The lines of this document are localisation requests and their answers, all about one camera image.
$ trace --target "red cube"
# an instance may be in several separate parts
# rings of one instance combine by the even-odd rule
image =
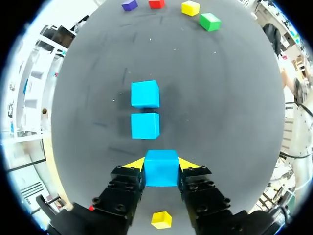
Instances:
[[[161,9],[164,7],[164,0],[149,0],[149,5],[152,9]]]

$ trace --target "screw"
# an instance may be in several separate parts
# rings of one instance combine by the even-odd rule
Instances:
[[[100,198],[94,197],[94,198],[92,199],[92,203],[94,203],[94,204],[100,203]]]
[[[224,203],[225,205],[228,205],[228,204],[230,203],[230,199],[227,198],[227,197],[224,198],[223,203]]]
[[[190,190],[196,190],[198,188],[198,185],[190,185],[189,189]]]
[[[197,213],[201,213],[201,212],[206,212],[207,211],[207,206],[200,206],[199,208],[197,208]]]
[[[127,188],[127,189],[134,189],[134,186],[132,184],[126,184],[125,188]]]
[[[237,231],[240,231],[240,232],[243,230],[240,224],[237,224],[235,228]]]
[[[125,206],[123,204],[117,205],[115,209],[120,212],[125,212]]]
[[[213,181],[209,181],[209,182],[207,182],[207,185],[213,186],[213,185],[214,185],[214,182],[213,182]]]

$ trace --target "scratch mark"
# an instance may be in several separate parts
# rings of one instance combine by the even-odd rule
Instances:
[[[131,25],[131,23],[122,24],[122,25],[120,25],[120,27],[124,27],[124,26],[128,26],[128,25]]]
[[[133,36],[133,43],[135,42],[136,38],[137,38],[137,35],[138,35],[138,32],[134,33],[134,36]]]
[[[123,77],[122,77],[122,84],[123,85],[124,85],[124,82],[125,82],[126,73],[127,73],[127,68],[124,69],[124,74],[123,74]]]
[[[106,33],[106,35],[104,36],[102,42],[100,43],[100,45],[101,45],[102,47],[104,47],[105,43],[107,42],[107,39],[108,39],[108,34]]]
[[[106,124],[100,123],[100,122],[96,122],[96,121],[93,122],[93,124],[96,125],[96,126],[102,126],[102,127],[104,127],[104,128],[107,128],[107,127],[108,127]]]
[[[132,156],[136,156],[135,153],[132,153],[132,152],[120,149],[120,148],[108,147],[108,150],[112,150],[112,151],[119,152],[119,153],[125,153],[125,154],[132,155]]]
[[[93,64],[91,65],[91,69],[92,69],[92,70],[93,70],[93,69],[96,67],[96,65],[98,64],[99,59],[100,59],[100,55],[98,55],[98,57],[94,60]]]
[[[139,15],[139,16],[134,16],[134,17],[146,17],[146,16],[153,16],[153,15],[156,15],[156,13],[144,14],[144,15]]]
[[[88,106],[89,94],[90,94],[90,86],[87,87],[87,91],[86,91],[85,108],[87,108]]]

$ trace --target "green cube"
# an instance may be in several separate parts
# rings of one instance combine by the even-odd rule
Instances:
[[[212,13],[204,13],[200,15],[200,25],[207,31],[214,31],[220,28],[221,20]]]

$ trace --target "yellow cube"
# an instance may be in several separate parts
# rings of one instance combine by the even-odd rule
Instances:
[[[172,227],[172,217],[165,211],[156,212],[153,213],[151,224],[157,229],[168,229]]]
[[[200,11],[200,4],[194,1],[186,1],[181,4],[181,12],[188,16],[195,16]]]

